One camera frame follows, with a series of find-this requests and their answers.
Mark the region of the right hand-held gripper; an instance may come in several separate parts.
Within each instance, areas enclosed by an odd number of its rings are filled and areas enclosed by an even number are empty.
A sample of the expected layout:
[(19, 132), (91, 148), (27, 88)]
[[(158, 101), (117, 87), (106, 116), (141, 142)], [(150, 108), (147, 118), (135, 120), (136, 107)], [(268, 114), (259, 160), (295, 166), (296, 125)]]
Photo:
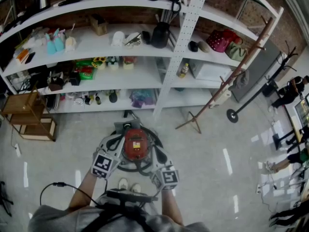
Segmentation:
[(160, 146), (152, 148), (152, 170), (157, 170), (151, 175), (151, 182), (158, 191), (173, 190), (179, 183), (179, 174), (177, 170), (159, 169), (160, 164), (165, 167), (173, 165), (170, 154)]

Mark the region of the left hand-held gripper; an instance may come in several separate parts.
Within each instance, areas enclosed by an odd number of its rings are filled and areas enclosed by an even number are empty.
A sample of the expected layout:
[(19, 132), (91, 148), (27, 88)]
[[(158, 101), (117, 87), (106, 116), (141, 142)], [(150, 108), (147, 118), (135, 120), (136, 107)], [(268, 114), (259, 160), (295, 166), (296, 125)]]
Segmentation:
[(95, 152), (91, 173), (99, 178), (108, 179), (121, 162), (123, 145), (124, 137), (121, 134), (103, 138)]

